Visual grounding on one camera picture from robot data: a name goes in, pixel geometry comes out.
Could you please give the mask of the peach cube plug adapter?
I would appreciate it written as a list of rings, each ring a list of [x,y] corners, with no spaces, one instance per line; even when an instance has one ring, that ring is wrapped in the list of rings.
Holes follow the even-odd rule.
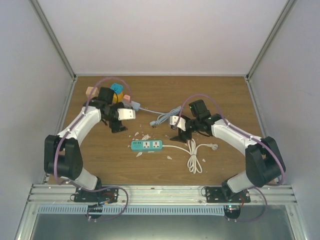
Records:
[[[98,87],[88,86],[85,92],[85,95],[87,96],[87,99],[95,100],[99,96],[100,89]]]

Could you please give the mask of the light blue power strip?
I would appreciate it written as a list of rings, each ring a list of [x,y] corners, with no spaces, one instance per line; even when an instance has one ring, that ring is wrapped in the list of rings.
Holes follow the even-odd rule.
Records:
[[[141,104],[135,101],[131,101],[130,106],[133,110],[135,110],[136,112],[140,110],[141,108]]]

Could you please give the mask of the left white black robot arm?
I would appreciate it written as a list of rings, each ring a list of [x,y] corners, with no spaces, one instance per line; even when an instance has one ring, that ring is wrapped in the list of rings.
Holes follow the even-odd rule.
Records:
[[[80,113],[64,130],[46,137],[45,173],[54,176],[59,185],[71,182],[86,190],[86,197],[92,202],[98,202],[103,197],[101,180],[85,169],[80,146],[98,123],[109,126],[112,133],[119,133],[127,130],[123,121],[135,118],[136,112],[126,108],[114,90],[103,87],[97,96],[89,95]]]

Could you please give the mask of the blue square plug adapter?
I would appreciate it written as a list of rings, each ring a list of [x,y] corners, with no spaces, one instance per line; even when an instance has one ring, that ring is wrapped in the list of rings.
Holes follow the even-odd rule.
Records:
[[[124,87],[121,84],[113,83],[110,87],[117,95],[120,95],[123,92]]]

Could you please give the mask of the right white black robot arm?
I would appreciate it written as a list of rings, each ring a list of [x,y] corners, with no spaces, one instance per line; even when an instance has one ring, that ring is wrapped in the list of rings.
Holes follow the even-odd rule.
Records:
[[[245,170],[221,184],[223,200],[232,203],[240,192],[261,188],[285,176],[286,167],[274,138],[252,135],[230,123],[221,113],[211,114],[202,99],[191,102],[189,108],[192,118],[181,113],[169,118],[171,128],[178,130],[173,141],[187,143],[193,133],[206,133],[228,143],[245,157]]]

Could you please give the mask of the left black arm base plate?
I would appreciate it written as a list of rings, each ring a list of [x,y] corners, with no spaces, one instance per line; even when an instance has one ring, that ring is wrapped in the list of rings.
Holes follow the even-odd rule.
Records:
[[[110,188],[99,192],[90,192],[76,188],[75,193],[70,195],[70,200],[75,203],[94,203],[98,205],[116,203],[119,190]]]

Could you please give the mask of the teal power strip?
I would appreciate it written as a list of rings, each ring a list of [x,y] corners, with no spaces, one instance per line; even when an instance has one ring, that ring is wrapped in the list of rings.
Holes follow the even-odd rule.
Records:
[[[162,150],[163,142],[161,140],[134,140],[130,148],[133,152],[156,152]]]

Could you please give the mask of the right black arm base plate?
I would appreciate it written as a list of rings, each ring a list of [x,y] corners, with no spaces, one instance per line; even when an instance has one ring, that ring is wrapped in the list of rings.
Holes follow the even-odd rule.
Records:
[[[231,192],[225,195],[221,186],[204,186],[200,193],[207,203],[250,203],[250,193],[247,189],[238,193]]]

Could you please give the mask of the yellow cube socket adapter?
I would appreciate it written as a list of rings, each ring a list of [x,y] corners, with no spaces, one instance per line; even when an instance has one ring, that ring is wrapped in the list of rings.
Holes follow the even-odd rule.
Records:
[[[121,93],[114,93],[112,98],[112,104],[120,103],[123,100],[124,94]]]

